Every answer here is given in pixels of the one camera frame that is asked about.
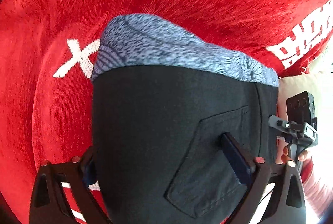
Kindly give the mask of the person's right hand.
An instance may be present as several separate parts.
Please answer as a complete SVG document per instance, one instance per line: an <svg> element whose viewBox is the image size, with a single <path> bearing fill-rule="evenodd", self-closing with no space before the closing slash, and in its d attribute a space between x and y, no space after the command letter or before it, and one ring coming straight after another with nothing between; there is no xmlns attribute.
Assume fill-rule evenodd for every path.
<svg viewBox="0 0 333 224"><path fill-rule="evenodd" d="M288 161L292 160L289 157L289 150L290 150L290 145L287 145L283 148L282 155L280 157L283 164L286 164ZM298 161L302 162L304 166L308 165L311 162L311 159L312 159L312 155L307 150L301 152L298 156Z"/></svg>

